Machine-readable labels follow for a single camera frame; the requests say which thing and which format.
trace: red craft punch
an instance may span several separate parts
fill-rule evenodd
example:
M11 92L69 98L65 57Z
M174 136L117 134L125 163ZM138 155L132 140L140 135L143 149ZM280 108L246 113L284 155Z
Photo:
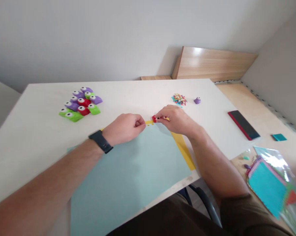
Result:
M78 108L78 111L80 114L82 114L83 116L88 115L90 113L89 109L85 108L84 106L80 106Z
M154 123L156 123L158 119L160 119L160 118L159 117L156 118L156 115L152 116L152 120L153 120Z
M78 99L78 104L80 106L87 107L87 106L89 106L90 103L91 103L91 101L88 99L83 99L83 98Z

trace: black smartwatch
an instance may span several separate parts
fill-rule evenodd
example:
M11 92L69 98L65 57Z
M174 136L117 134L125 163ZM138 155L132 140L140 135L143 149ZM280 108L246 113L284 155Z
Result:
M101 130L98 130L97 132L93 133L89 136L89 138L95 141L98 144L98 146L104 151L105 154L107 154L109 151L113 149L113 147L103 137Z

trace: left hand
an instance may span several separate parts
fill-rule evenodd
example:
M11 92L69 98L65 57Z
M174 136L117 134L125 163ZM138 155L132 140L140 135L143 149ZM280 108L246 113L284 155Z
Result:
M102 131L103 137L111 146L122 144L136 138L146 127L139 114L121 114Z

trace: purple craft punch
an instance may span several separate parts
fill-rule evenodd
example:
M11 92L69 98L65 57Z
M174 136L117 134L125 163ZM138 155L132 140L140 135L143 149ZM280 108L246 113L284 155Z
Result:
M199 104L199 103L200 103L200 97L197 97L197 98L194 100L194 102L195 102L196 104Z
M244 164L244 167L245 167L246 169L251 169L251 167L250 167L249 165L247 165L247 164Z
M77 98L85 98L85 94L80 91L74 91L73 95L76 96Z
M76 103L72 103L72 102L65 102L64 103L65 107L67 107L68 109L71 109L73 111L78 111L78 108L80 105L76 104Z
M90 96L90 100L96 105L102 102L101 97L98 96Z
M85 92L93 92L91 88L88 88L88 87L81 87L80 89L83 93Z
M76 97L76 96L72 96L71 99L70 99L70 102L71 102L71 103L76 103L76 104L78 104L78 97Z

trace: light blue paper sheet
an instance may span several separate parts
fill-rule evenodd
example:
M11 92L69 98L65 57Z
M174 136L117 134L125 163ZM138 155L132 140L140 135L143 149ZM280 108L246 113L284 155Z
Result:
M171 133L149 125L104 155L71 199L71 236L106 235L190 176Z

